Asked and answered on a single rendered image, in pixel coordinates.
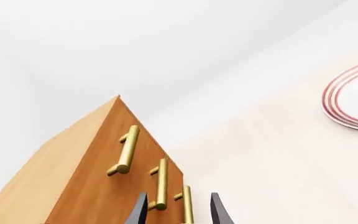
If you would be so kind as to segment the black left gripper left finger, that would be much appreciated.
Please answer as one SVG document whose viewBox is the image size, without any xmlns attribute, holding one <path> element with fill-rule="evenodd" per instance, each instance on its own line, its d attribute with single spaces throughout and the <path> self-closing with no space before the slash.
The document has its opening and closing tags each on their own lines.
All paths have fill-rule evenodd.
<svg viewBox="0 0 358 224">
<path fill-rule="evenodd" d="M 147 193 L 142 192 L 124 224 L 145 224 L 148 212 Z"/>
</svg>

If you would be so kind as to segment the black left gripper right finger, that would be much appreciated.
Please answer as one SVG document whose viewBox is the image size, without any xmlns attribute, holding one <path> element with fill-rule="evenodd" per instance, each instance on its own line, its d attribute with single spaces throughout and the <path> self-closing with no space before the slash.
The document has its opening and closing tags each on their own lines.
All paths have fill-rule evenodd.
<svg viewBox="0 0 358 224">
<path fill-rule="evenodd" d="M 213 224 L 234 224 L 216 192 L 211 194 L 210 209 Z"/>
</svg>

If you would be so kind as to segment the wooden bottom drawer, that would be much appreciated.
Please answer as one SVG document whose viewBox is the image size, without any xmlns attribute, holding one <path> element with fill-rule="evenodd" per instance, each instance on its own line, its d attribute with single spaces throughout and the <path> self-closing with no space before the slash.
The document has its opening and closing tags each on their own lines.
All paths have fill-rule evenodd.
<svg viewBox="0 0 358 224">
<path fill-rule="evenodd" d="M 183 201 L 181 199 L 175 201 L 174 196 L 182 192 L 183 187 L 183 173 L 176 165 L 170 161 L 170 184 L 171 193 L 170 199 L 172 200 L 170 209 L 172 210 L 173 224 L 180 224 L 183 221 Z"/>
</svg>

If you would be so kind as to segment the wooden top drawer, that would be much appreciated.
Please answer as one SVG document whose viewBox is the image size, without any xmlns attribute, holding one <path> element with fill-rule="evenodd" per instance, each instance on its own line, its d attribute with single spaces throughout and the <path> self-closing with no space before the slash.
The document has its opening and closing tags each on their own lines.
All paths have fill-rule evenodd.
<svg viewBox="0 0 358 224">
<path fill-rule="evenodd" d="M 123 100 L 115 100 L 48 216 L 49 224 L 124 224 L 139 195 L 139 169 L 133 157 L 129 173 L 108 177 L 107 170 L 117 164 L 124 145 L 119 139 L 134 124 L 144 131 Z"/>
</svg>

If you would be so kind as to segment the wooden cabinet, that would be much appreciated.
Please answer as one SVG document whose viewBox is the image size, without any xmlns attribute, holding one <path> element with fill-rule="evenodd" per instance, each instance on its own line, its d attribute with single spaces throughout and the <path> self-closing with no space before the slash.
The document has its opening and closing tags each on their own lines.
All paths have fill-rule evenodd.
<svg viewBox="0 0 358 224">
<path fill-rule="evenodd" d="M 48 140 L 24 164 L 0 191 L 0 224 L 49 224 L 48 216 L 118 98 Z"/>
</svg>

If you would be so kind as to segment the white plate with red rings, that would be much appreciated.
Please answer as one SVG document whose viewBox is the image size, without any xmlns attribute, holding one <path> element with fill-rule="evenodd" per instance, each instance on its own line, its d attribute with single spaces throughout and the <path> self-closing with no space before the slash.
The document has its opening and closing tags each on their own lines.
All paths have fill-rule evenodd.
<svg viewBox="0 0 358 224">
<path fill-rule="evenodd" d="M 328 83 L 322 93 L 321 106 L 332 121 L 358 130 L 358 65 Z"/>
</svg>

